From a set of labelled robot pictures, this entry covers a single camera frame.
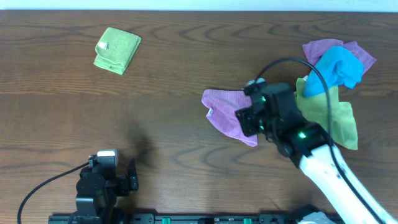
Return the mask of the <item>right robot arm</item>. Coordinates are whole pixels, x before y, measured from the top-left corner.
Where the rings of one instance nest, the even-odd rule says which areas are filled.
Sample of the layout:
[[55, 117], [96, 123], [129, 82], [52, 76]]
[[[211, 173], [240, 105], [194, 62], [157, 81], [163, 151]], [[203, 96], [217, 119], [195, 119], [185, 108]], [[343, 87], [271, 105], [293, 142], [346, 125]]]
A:
[[345, 223], [397, 223], [366, 190], [330, 135], [296, 107], [282, 111], [236, 111], [243, 133], [264, 134], [323, 192]]

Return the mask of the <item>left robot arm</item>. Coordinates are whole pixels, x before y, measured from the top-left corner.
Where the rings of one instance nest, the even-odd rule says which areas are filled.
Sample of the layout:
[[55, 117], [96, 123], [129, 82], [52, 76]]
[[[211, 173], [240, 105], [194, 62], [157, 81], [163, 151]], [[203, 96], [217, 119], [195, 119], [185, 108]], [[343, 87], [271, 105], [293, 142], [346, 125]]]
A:
[[124, 175], [116, 175], [114, 156], [93, 156], [89, 165], [80, 172], [76, 184], [77, 223], [111, 223], [119, 221], [119, 215], [113, 213], [118, 197], [127, 197], [131, 191], [137, 191], [136, 163], [131, 159]]

